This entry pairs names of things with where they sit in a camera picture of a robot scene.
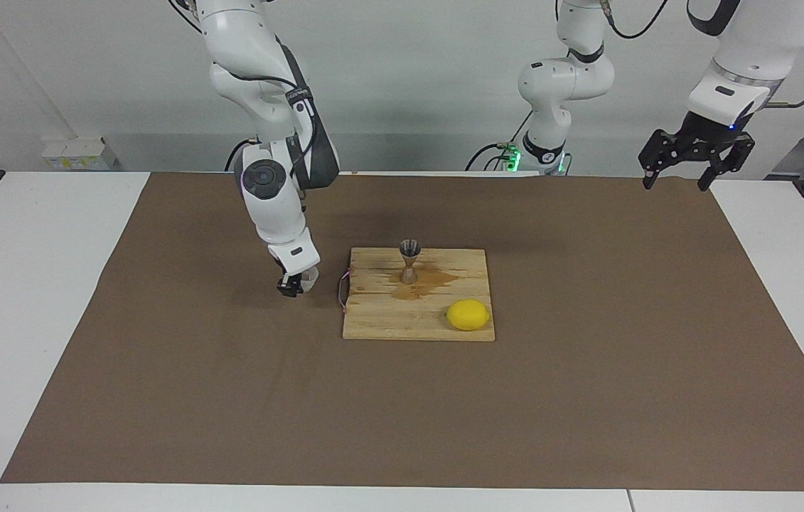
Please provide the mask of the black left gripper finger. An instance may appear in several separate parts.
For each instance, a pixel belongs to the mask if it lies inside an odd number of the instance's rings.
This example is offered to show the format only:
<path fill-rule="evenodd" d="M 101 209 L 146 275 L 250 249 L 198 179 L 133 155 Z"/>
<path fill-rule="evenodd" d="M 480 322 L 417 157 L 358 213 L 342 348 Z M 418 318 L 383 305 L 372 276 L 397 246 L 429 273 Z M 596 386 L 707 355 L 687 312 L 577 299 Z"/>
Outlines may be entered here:
<path fill-rule="evenodd" d="M 643 170 L 642 184 L 645 189 L 654 187 L 656 179 L 662 171 L 683 160 L 687 149 L 680 142 L 677 134 L 668 133 L 664 129 L 655 130 L 649 137 L 638 155 L 638 162 Z"/>
<path fill-rule="evenodd" d="M 740 171 L 755 145 L 756 142 L 752 136 L 739 135 L 730 143 L 729 152 L 723 158 L 716 149 L 712 150 L 708 156 L 706 171 L 697 179 L 697 187 L 700 191 L 708 191 L 718 177 Z"/>

